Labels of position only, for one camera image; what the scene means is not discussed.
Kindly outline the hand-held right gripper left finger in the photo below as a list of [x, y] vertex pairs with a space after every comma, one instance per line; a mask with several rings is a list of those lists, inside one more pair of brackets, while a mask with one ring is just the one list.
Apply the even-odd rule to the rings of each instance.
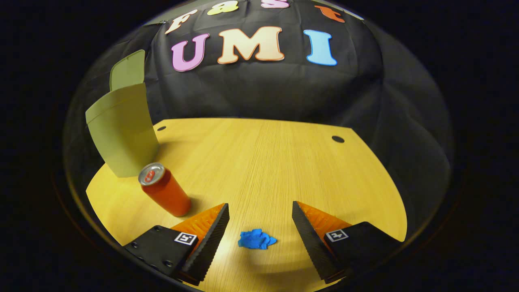
[[229, 205], [223, 203], [171, 228], [155, 225], [124, 249], [167, 277], [198, 286], [208, 273], [228, 222]]

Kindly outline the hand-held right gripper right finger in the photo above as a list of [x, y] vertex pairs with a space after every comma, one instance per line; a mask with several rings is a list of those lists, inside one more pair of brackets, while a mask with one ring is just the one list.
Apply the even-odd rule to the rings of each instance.
[[367, 221], [350, 224], [300, 201], [293, 201], [292, 219], [326, 284], [367, 272], [402, 245]]

